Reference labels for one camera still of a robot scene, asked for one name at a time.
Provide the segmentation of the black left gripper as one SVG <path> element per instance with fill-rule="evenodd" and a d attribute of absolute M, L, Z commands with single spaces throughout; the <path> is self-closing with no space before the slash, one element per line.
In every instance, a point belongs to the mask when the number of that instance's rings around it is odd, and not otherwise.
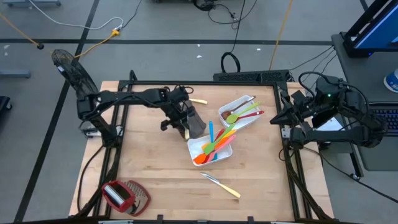
<path fill-rule="evenodd" d="M 171 126 L 178 130 L 183 139 L 185 139 L 185 130 L 188 130 L 188 137 L 191 137 L 192 125 L 191 122 L 188 122 L 188 105 L 186 100 L 178 102 L 164 101 L 160 103 L 160 108 L 167 117 L 160 124 L 162 131 Z"/>

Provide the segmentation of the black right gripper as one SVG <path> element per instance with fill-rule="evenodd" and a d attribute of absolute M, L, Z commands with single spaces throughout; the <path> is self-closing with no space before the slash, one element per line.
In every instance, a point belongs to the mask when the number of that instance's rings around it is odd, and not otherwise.
<path fill-rule="evenodd" d="M 316 92 L 310 96 L 301 91 L 288 94 L 281 92 L 282 111 L 270 120 L 270 124 L 287 125 L 296 131 L 312 134 L 317 129 L 306 122 L 322 125 L 338 113 L 338 107 L 345 98 L 345 81 L 336 77 L 320 77 L 316 81 Z"/>

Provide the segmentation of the blue silicone spatula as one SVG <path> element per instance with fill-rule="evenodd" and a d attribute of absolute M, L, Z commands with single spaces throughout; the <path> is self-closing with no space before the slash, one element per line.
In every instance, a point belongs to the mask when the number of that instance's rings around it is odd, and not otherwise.
<path fill-rule="evenodd" d="M 214 127 L 213 127 L 213 122 L 212 121 L 209 122 L 209 130 L 210 130 L 211 143 L 214 143 L 214 141 L 215 141 L 215 131 L 214 131 Z M 213 157 L 214 157 L 214 155 L 213 155 L 214 154 L 214 148 L 215 148 L 215 145 L 213 145 L 213 149 L 208 155 L 208 161 L 211 161 L 213 159 Z"/>

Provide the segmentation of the green silicone spatula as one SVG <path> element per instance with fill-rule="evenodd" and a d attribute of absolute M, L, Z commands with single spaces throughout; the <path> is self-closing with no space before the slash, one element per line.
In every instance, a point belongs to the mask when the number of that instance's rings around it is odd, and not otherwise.
<path fill-rule="evenodd" d="M 225 135 L 228 134 L 234 127 L 235 127 L 235 124 L 232 124 L 228 128 L 226 128 L 224 133 L 217 140 L 215 140 L 212 143 L 209 143 L 206 146 L 206 148 L 204 148 L 203 152 L 206 155 L 208 155 L 215 148 L 215 146 L 222 140 L 222 138 L 225 137 Z"/>

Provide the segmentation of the orange silicone spatula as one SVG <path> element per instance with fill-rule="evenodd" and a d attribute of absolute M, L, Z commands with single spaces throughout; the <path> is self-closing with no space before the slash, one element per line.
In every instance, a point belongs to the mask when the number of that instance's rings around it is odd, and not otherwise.
<path fill-rule="evenodd" d="M 215 157 L 213 158 L 212 161 L 204 163 L 204 160 L 206 159 L 207 155 L 205 153 L 201 153 L 193 159 L 193 163 L 196 166 L 203 166 L 206 164 L 212 164 L 212 163 L 221 161 L 223 159 L 230 157 L 231 155 L 232 155 L 232 148 L 231 148 L 231 143 L 230 143 L 226 147 L 224 147 L 222 150 L 220 150 L 218 153 L 216 153 Z"/>

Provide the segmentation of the pink silicone spatula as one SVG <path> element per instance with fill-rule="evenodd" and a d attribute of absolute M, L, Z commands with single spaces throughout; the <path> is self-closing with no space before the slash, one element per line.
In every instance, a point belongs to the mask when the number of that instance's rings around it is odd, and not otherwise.
<path fill-rule="evenodd" d="M 235 135 L 230 136 L 229 138 L 222 140 L 221 144 L 219 146 L 216 146 L 215 149 L 207 155 L 206 159 L 204 160 L 204 163 L 210 162 L 213 160 L 215 157 L 215 154 L 218 153 L 220 150 L 222 150 L 224 147 L 226 147 L 228 144 L 230 144 L 234 139 Z"/>

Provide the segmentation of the yellow silicone spatula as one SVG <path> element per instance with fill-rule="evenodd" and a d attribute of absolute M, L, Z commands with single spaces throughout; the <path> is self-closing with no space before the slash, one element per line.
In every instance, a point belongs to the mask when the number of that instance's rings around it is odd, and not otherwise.
<path fill-rule="evenodd" d="M 233 135 L 236 132 L 235 129 L 231 130 L 229 133 L 227 133 L 220 142 L 218 142 L 215 146 L 215 149 L 218 148 L 220 145 L 222 145 L 231 135 Z M 205 151 L 205 148 L 207 147 L 207 145 L 209 145 L 211 142 L 207 142 L 206 144 L 201 146 L 202 151 Z"/>

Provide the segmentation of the grey translucent plastic bin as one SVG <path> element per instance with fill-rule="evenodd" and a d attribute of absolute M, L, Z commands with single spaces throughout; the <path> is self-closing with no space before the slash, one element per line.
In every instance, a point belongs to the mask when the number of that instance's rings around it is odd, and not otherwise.
<path fill-rule="evenodd" d="M 190 100 L 187 100 L 187 105 L 188 105 L 188 110 L 187 110 L 188 122 L 191 122 L 192 125 L 192 131 L 191 131 L 192 135 L 190 139 L 196 139 L 199 138 L 205 132 L 206 124 L 203 122 L 200 115 L 198 114 L 198 111 L 193 106 Z"/>

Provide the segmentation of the small white plastic bin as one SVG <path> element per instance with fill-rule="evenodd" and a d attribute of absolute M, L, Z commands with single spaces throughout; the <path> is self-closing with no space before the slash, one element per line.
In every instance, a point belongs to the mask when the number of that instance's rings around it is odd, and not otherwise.
<path fill-rule="evenodd" d="M 222 124 L 224 127 L 228 128 L 231 124 L 228 124 L 228 123 L 226 122 L 226 120 L 224 120 L 224 119 L 221 117 L 221 113 L 224 112 L 224 111 L 233 109 L 234 107 L 240 105 L 242 102 L 248 100 L 250 97 L 252 97 L 252 96 L 243 95 L 243 96 L 241 96 L 240 98 L 237 98 L 236 100 L 233 100 L 233 101 L 231 101 L 231 102 L 229 102 L 229 103 L 223 105 L 222 107 L 220 107 L 220 108 L 218 109 L 218 116 L 219 116 L 219 119 L 220 119 L 220 121 L 221 121 L 221 124 Z M 244 110 L 244 109 L 247 108 L 248 106 L 251 106 L 253 103 L 257 103 L 257 102 L 259 102 L 259 101 L 257 101 L 257 100 L 252 100 L 252 101 L 250 101 L 249 103 L 246 103 L 244 106 L 242 106 L 242 107 L 240 107 L 239 109 L 237 109 L 233 114 L 235 114 L 235 113 L 240 113 L 242 110 Z M 259 105 L 258 105 L 257 107 L 255 107 L 255 108 L 249 110 L 248 112 L 245 112 L 245 113 L 242 114 L 241 116 L 244 116 L 244 115 L 247 115 L 247 114 L 250 114 L 250 113 L 254 113 L 254 112 L 257 112 L 257 111 L 261 111 Z M 243 128 L 245 128 L 246 126 L 249 126 L 251 123 L 255 122 L 259 117 L 260 117 L 260 115 L 259 115 L 259 116 L 253 116 L 253 117 L 250 117 L 250 118 L 240 119 L 240 120 L 238 120 L 237 122 L 235 122 L 235 127 L 234 127 L 233 129 L 236 129 L 237 131 L 240 130 L 240 129 L 243 129 Z"/>

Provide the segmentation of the red metal box grater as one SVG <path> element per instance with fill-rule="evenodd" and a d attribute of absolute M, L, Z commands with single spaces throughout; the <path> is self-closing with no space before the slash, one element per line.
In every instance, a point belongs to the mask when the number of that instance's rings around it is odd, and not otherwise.
<path fill-rule="evenodd" d="M 120 213 L 137 217 L 149 206 L 149 192 L 139 183 L 129 180 L 114 180 L 102 186 L 102 194 L 107 204 Z"/>

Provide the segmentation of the grey side desk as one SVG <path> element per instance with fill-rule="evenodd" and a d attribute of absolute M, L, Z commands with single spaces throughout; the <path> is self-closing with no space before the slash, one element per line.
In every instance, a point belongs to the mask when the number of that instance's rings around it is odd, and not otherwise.
<path fill-rule="evenodd" d="M 398 93 L 384 85 L 386 75 L 398 68 L 398 52 L 376 52 L 368 58 L 351 58 L 340 34 L 332 35 L 346 81 L 359 88 L 373 110 L 389 110 L 398 114 Z M 398 133 L 383 137 L 373 148 L 357 147 L 363 167 L 368 171 L 398 171 Z"/>

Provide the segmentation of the black backlit keyboard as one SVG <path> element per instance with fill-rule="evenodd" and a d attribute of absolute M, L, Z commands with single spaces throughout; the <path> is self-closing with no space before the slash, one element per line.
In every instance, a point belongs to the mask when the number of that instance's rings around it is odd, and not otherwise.
<path fill-rule="evenodd" d="M 387 134 L 398 136 L 398 110 L 372 109 L 387 124 Z"/>

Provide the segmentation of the blue white roll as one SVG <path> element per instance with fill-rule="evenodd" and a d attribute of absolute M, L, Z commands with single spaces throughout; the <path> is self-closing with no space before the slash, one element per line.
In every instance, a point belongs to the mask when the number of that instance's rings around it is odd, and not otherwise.
<path fill-rule="evenodd" d="M 386 75 L 383 83 L 388 90 L 398 93 L 398 68 Z"/>

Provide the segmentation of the black computer monitor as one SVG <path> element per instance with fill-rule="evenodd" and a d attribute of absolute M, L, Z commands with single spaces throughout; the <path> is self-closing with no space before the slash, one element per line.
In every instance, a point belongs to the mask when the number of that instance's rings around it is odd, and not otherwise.
<path fill-rule="evenodd" d="M 398 52 L 398 0 L 374 0 L 348 30 L 343 47 L 351 58 Z"/>

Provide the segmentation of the black aluminium table frame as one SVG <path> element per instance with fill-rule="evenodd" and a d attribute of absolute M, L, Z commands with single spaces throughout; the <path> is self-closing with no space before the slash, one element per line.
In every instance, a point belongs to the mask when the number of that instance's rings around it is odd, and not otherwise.
<path fill-rule="evenodd" d="M 254 94 L 265 111 L 263 117 L 241 130 L 232 144 L 233 155 L 223 161 L 196 167 L 187 143 L 173 128 L 160 129 L 165 119 L 161 110 L 144 106 L 110 108 L 104 112 L 107 122 L 125 125 L 119 167 L 119 180 L 135 180 L 152 198 L 149 207 L 133 224 L 237 224 L 297 222 L 322 224 L 316 216 L 307 218 L 303 197 L 288 178 L 280 149 L 280 129 L 270 124 L 279 110 L 276 85 L 256 83 L 216 83 L 190 81 L 192 97 L 207 105 L 196 109 L 204 120 L 221 127 L 218 109 L 237 98 Z M 211 175 L 237 191 L 236 198 L 202 176 Z"/>

